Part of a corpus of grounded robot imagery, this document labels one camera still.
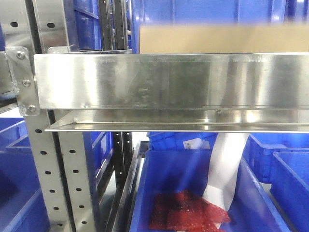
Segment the bolt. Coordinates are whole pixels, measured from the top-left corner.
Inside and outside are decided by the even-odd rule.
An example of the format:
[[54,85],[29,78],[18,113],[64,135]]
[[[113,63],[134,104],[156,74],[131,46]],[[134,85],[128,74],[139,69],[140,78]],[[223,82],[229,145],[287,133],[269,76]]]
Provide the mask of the bolt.
[[30,105],[30,106],[28,107],[28,110],[29,110],[29,112],[31,112],[31,113],[35,112],[35,111],[36,111],[35,105]]
[[29,87],[31,85],[31,82],[29,80],[23,80],[23,86]]
[[25,58],[25,53],[21,52],[21,51],[18,51],[17,54],[16,54],[16,57],[18,59],[24,59]]

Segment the metal shelving frame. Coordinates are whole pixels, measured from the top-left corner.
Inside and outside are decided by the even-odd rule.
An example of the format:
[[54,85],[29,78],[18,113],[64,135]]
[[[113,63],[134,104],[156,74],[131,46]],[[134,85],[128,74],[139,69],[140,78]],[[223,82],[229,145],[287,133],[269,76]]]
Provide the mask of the metal shelving frame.
[[[73,1],[3,0],[0,23],[6,41],[6,51],[0,54],[3,58],[0,70],[1,74],[7,74],[1,80],[5,77],[13,80],[10,84],[14,84],[18,107],[28,129],[50,231],[102,231],[100,198],[113,170],[120,176],[119,189],[123,189],[129,164],[121,159],[126,156],[132,159],[131,133],[119,132],[119,136],[114,136],[117,158],[107,159],[101,172],[95,174],[89,133],[45,131],[69,111],[40,107],[33,62],[35,54],[79,52]],[[105,50],[111,50],[111,35],[106,36],[106,29],[111,30],[109,13],[108,17],[101,14],[101,23],[106,26],[102,30]]]
[[[116,48],[126,49],[126,4],[113,8]],[[2,0],[0,23],[0,66],[25,117],[51,231],[128,229],[147,147],[133,153],[130,131],[309,131],[309,53],[79,52],[72,0]],[[113,49],[111,25],[102,31]],[[113,157],[97,176],[85,131],[113,131]],[[113,170],[117,192],[102,228],[100,198]]]

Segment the blue plastic bin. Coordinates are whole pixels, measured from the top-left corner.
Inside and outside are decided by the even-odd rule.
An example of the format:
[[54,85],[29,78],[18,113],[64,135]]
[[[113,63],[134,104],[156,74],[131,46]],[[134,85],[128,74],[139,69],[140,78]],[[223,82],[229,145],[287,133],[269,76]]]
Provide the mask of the blue plastic bin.
[[1,24],[0,24],[0,51],[4,51],[5,47],[5,42],[4,42],[4,37],[1,29]]
[[27,152],[31,153],[31,145],[27,135],[15,140],[6,146],[6,150],[10,152]]
[[166,23],[283,22],[286,0],[131,0],[132,49],[141,25]]
[[5,151],[11,143],[27,135],[22,118],[0,118],[0,151]]
[[[210,158],[211,151],[148,151],[130,232],[159,232],[148,229],[156,194],[189,189],[201,196]],[[226,232],[290,231],[245,160],[239,166],[236,193],[228,213],[232,222],[221,226]]]
[[80,49],[102,49],[98,1],[74,0],[74,6]]
[[299,232],[309,231],[309,153],[275,153],[270,192]]
[[49,219],[32,154],[0,152],[0,231],[48,229]]
[[98,169],[112,150],[112,133],[95,131],[91,132],[91,137],[95,166]]
[[287,17],[290,21],[302,22],[308,20],[307,0],[287,0]]
[[308,151],[309,134],[253,133],[249,136],[243,156],[262,183],[272,183],[274,152]]
[[213,149],[218,133],[208,132],[149,132],[150,145],[153,150],[192,149],[196,139],[204,141],[204,149]]

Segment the stainless steel shelf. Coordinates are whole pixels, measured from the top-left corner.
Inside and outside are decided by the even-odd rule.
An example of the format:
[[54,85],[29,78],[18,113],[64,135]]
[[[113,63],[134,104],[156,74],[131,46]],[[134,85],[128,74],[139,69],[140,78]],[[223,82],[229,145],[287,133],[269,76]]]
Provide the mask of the stainless steel shelf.
[[46,131],[307,132],[307,110],[74,110]]
[[40,107],[74,110],[46,131],[306,132],[308,63],[309,53],[35,55]]

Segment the white paper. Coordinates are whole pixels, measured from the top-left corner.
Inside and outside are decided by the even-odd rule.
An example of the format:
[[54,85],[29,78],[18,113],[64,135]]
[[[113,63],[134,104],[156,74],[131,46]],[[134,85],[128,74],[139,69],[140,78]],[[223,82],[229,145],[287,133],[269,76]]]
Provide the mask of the white paper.
[[209,141],[200,138],[191,139],[183,142],[185,149],[210,149]]
[[219,133],[212,150],[203,198],[226,211],[234,198],[238,167],[248,137],[248,133]]

